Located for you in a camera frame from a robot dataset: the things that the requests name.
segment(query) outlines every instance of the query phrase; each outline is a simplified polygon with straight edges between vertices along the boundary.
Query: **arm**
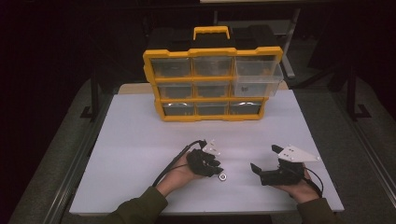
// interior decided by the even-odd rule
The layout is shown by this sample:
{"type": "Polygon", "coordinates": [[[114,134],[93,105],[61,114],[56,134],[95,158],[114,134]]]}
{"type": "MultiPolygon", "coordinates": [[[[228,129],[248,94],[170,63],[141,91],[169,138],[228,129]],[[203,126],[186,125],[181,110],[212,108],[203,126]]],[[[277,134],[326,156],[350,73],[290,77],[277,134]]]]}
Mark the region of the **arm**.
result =
{"type": "Polygon", "coordinates": [[[139,198],[122,203],[116,211],[105,217],[103,223],[127,224],[127,223],[154,223],[157,216],[168,205],[165,197],[176,189],[180,189],[192,180],[201,178],[195,175],[189,168],[186,153],[177,161],[174,167],[163,180],[154,188],[149,187],[139,198]]]}
{"type": "Polygon", "coordinates": [[[317,193],[304,180],[297,185],[273,186],[274,188],[286,191],[296,202],[304,224],[342,224],[330,208],[327,200],[319,198],[317,193]]]}

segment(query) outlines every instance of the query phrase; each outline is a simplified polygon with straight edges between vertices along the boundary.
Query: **green sleeve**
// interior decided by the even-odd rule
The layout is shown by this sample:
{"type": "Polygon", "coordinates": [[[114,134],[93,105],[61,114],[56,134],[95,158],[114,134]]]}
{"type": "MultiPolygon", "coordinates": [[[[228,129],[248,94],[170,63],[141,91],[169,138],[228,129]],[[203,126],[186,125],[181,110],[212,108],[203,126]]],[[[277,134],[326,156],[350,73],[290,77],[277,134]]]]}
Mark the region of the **green sleeve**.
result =
{"type": "Polygon", "coordinates": [[[139,198],[122,203],[116,211],[107,215],[104,224],[154,223],[157,216],[168,205],[161,193],[149,187],[139,198]]]}
{"type": "Polygon", "coordinates": [[[307,203],[300,203],[297,209],[304,224],[342,224],[324,198],[316,199],[307,203]]]}

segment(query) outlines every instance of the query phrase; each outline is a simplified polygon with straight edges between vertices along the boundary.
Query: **white table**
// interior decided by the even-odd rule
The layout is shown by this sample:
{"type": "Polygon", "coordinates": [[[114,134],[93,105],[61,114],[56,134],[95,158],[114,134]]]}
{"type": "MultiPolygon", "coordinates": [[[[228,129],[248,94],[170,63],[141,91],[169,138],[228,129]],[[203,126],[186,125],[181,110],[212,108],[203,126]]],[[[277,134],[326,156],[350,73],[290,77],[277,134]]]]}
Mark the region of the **white table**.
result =
{"type": "MultiPolygon", "coordinates": [[[[164,167],[189,143],[216,140],[218,159],[227,175],[195,180],[168,196],[165,215],[272,214],[295,211],[289,195],[262,186],[250,169],[277,168],[271,145],[292,144],[318,155],[292,91],[278,91],[265,105],[261,120],[163,122],[152,94],[115,95],[70,208],[72,214],[104,215],[139,197],[164,167]]],[[[322,161],[308,162],[324,183],[333,211],[344,207],[322,161]]],[[[319,186],[318,180],[311,175],[319,186]]]]}

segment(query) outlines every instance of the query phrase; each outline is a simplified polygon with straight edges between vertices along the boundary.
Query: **plastic case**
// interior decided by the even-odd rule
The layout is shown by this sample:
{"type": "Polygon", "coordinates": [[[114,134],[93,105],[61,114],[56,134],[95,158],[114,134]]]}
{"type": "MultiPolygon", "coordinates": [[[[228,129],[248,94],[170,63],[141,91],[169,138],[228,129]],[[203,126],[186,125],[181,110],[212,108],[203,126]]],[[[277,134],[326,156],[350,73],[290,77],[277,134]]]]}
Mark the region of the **plastic case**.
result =
{"type": "Polygon", "coordinates": [[[246,120],[264,115],[282,54],[267,25],[157,28],[143,60],[162,120],[246,120]]]}

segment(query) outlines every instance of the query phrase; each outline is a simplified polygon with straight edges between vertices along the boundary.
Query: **organizer handle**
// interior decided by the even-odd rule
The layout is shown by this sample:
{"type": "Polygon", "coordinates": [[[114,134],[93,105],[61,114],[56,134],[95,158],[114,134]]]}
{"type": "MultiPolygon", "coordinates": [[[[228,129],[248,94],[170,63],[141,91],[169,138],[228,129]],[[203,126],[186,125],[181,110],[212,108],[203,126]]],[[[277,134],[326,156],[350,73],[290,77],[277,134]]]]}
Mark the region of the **organizer handle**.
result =
{"type": "Polygon", "coordinates": [[[197,34],[213,34],[213,33],[225,33],[227,35],[227,39],[230,39],[230,33],[228,32],[227,26],[199,26],[194,28],[194,37],[195,40],[197,34]]]}

